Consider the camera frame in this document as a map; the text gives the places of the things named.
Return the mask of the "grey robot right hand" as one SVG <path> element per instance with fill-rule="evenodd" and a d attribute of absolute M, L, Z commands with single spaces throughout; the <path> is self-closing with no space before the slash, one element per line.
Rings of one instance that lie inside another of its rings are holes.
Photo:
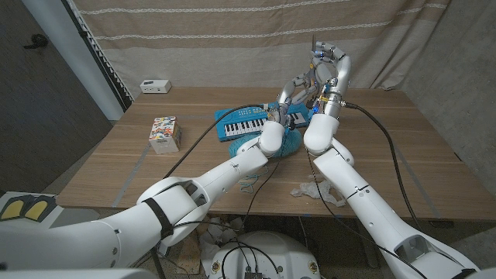
<path fill-rule="evenodd" d="M 337 119 L 340 102 L 350 83 L 351 57 L 337 46 L 321 41 L 314 42 L 312 56 L 319 91 L 314 104 L 315 111 Z"/>

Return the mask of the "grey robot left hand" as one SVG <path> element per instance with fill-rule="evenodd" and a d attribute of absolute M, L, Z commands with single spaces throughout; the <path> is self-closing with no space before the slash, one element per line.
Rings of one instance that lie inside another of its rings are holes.
<path fill-rule="evenodd" d="M 277 105 L 270 111 L 269 120 L 282 126 L 288 124 L 288 109 L 290 105 L 301 104 L 310 94 L 317 91 L 317 86 L 308 74 L 299 74 L 288 81 L 276 98 Z"/>

